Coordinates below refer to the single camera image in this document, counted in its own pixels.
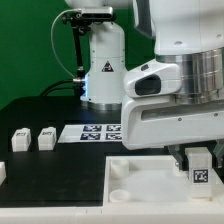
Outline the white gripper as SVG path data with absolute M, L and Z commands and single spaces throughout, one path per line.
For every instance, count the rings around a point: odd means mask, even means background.
M 169 146 L 180 171 L 188 170 L 185 143 L 212 143 L 213 167 L 224 158 L 224 100 L 174 105 L 170 97 L 126 96 L 121 112 L 122 143 L 129 150 Z

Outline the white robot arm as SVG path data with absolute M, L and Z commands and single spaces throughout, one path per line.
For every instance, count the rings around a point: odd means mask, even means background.
M 130 149 L 215 140 L 224 159 L 224 0 L 132 0 L 155 58 L 126 73 L 121 126 Z

